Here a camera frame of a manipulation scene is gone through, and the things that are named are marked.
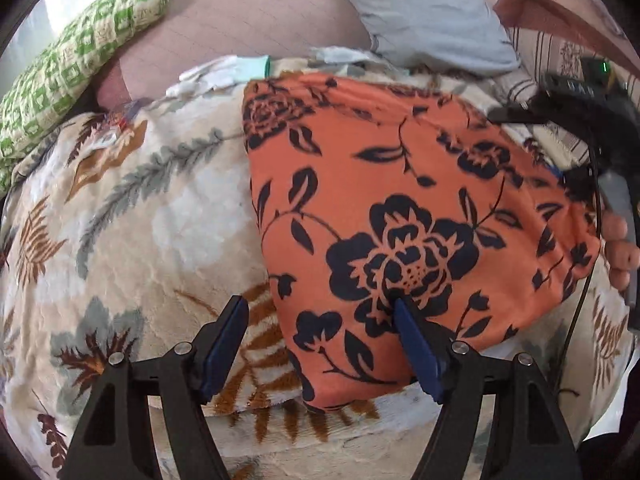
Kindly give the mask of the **person right hand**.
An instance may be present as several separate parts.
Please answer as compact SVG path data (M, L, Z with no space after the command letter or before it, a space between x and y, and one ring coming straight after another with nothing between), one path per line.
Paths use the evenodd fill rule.
M610 265L608 276L611 285L619 292L629 287L631 278L639 269L639 248L626 240L627 234L625 219L606 210L602 216L604 256Z

